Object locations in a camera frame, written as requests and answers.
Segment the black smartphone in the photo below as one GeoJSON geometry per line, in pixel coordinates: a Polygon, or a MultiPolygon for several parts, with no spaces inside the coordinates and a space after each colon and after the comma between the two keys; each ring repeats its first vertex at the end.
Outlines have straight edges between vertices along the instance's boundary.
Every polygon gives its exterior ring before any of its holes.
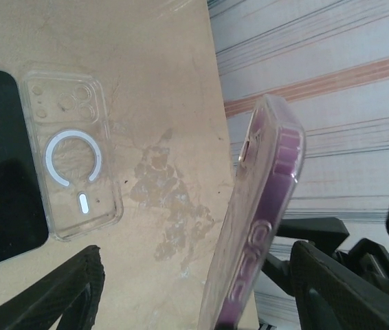
{"type": "Polygon", "coordinates": [[[48,236],[19,88],[0,71],[0,263],[41,247],[48,236]]]}

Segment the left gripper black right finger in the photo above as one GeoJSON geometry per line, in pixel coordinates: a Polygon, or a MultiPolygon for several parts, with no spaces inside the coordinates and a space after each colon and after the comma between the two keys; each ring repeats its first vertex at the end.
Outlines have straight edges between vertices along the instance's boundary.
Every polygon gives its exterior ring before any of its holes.
{"type": "Polygon", "coordinates": [[[301,330],[389,330],[389,295],[297,241],[290,271],[301,330]]]}

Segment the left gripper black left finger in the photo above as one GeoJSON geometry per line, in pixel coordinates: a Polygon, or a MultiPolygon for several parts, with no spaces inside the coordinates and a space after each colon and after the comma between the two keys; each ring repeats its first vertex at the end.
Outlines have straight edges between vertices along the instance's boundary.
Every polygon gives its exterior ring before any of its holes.
{"type": "Polygon", "coordinates": [[[0,330],[91,330],[105,273],[100,248],[89,245],[0,306],[0,330]]]}

